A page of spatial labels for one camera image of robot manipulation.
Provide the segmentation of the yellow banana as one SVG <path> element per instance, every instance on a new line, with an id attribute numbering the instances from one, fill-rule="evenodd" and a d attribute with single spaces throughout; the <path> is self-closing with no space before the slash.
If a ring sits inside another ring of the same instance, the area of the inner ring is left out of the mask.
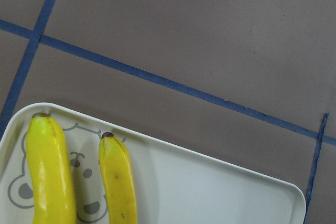
<path id="1" fill-rule="evenodd" d="M 137 223 L 137 200 L 129 152 L 113 133 L 103 133 L 99 164 L 107 200 L 109 223 Z"/>
<path id="2" fill-rule="evenodd" d="M 66 138 L 50 114 L 38 112 L 31 117 L 26 158 L 33 187 L 33 223 L 75 223 L 75 189 Z"/>

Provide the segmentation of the cream bear tray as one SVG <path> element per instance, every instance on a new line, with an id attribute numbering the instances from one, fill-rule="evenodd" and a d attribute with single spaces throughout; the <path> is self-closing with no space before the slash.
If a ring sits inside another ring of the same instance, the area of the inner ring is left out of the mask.
<path id="1" fill-rule="evenodd" d="M 77 199 L 77 223 L 108 223 L 98 162 L 102 133 L 127 146 L 139 223 L 303 223 L 301 190 L 278 180 L 52 103 L 19 110 L 1 139 L 1 223 L 31 223 L 34 200 L 26 161 L 33 114 L 63 128 Z"/>

